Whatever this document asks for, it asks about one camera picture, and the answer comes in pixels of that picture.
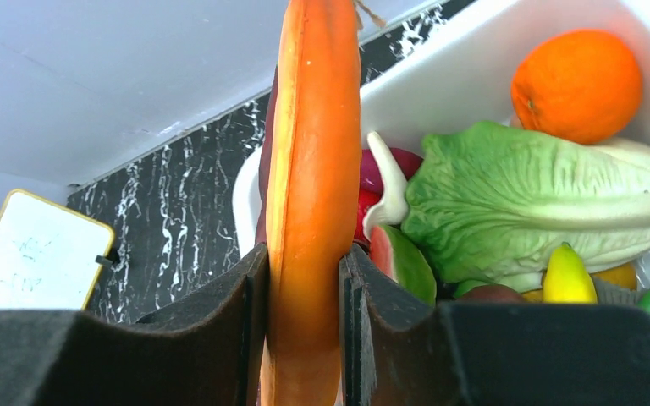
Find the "watermelon slice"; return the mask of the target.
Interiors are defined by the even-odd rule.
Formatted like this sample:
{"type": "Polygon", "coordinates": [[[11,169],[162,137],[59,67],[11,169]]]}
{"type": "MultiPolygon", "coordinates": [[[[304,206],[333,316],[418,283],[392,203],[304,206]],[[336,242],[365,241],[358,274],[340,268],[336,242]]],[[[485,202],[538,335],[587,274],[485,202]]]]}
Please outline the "watermelon slice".
{"type": "Polygon", "coordinates": [[[434,306],[437,283],[422,252],[397,228],[378,225],[372,230],[369,256],[387,277],[423,303],[434,306]]]}

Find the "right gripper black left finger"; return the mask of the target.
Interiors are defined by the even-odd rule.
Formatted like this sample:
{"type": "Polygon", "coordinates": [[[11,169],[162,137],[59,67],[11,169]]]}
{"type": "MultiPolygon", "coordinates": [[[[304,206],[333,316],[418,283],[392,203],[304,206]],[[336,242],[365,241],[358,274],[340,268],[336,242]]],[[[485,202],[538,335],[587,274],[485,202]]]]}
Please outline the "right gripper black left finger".
{"type": "Polygon", "coordinates": [[[267,249],[132,324],[0,310],[0,405],[253,405],[267,249]]]}

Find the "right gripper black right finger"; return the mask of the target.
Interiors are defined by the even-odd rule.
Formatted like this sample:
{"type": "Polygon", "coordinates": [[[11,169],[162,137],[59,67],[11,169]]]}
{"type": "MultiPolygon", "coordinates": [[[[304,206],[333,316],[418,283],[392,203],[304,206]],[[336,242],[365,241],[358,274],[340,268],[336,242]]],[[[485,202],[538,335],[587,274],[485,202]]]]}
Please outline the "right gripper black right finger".
{"type": "Polygon", "coordinates": [[[650,315],[633,306],[442,302],[339,263],[348,405],[650,405],[650,315]]]}

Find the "orange papaya slice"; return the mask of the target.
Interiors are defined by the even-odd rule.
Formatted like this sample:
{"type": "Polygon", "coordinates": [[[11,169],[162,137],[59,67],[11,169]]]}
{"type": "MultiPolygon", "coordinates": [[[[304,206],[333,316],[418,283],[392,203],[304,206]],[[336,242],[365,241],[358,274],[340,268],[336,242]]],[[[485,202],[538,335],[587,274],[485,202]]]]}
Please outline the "orange papaya slice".
{"type": "Polygon", "coordinates": [[[351,1],[292,1],[282,27],[266,205],[264,405],[331,405],[340,379],[339,261],[353,241],[361,62],[351,1]]]}

